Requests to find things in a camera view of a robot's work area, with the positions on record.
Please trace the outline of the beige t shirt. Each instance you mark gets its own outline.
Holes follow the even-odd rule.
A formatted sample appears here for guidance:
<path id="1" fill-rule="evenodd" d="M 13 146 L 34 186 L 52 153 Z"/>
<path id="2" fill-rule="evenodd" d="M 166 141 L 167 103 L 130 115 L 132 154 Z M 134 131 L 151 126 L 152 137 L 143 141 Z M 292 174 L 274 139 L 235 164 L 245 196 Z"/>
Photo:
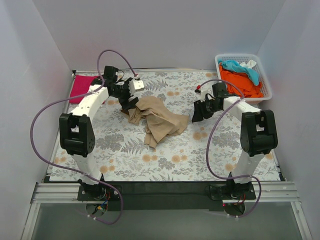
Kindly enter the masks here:
<path id="1" fill-rule="evenodd" d="M 153 149 L 166 137 L 181 135 L 189 123 L 188 115 L 169 111 L 163 101 L 154 96 L 142 97 L 135 108 L 122 110 L 122 112 L 134 125 L 139 125 L 141 119 L 146 120 L 144 143 Z"/>

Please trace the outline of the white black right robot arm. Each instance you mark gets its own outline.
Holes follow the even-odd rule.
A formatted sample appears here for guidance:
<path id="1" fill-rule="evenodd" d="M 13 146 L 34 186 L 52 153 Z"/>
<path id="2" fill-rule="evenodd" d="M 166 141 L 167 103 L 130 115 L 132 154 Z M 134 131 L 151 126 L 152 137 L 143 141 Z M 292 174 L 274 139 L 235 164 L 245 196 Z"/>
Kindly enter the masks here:
<path id="1" fill-rule="evenodd" d="M 221 111 L 230 113 L 240 120 L 240 145 L 242 148 L 236 167 L 224 183 L 208 187 L 213 200 L 254 199 L 253 176 L 258 164 L 278 145 L 275 116 L 272 110 L 261 110 L 244 101 L 243 96 L 235 96 L 227 91 L 223 82 L 212 85 L 212 94 L 197 86 L 200 98 L 193 103 L 192 122 L 201 122 Z"/>

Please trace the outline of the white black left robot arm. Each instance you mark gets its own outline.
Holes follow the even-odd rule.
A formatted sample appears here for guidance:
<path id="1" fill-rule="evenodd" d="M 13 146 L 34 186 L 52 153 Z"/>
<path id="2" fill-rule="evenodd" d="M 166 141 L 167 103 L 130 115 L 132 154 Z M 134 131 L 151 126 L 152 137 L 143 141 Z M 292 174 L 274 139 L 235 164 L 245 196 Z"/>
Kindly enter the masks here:
<path id="1" fill-rule="evenodd" d="M 73 158 L 83 176 L 78 180 L 83 191 L 95 200 L 106 196 L 107 187 L 101 184 L 104 179 L 93 157 L 96 138 L 92 120 L 102 103 L 108 98 L 117 98 L 122 109 L 135 107 L 138 98 L 134 93 L 144 89 L 138 74 L 128 78 L 123 84 L 118 81 L 119 69 L 105 66 L 102 76 L 90 83 L 88 94 L 70 113 L 59 117 L 60 146 Z"/>

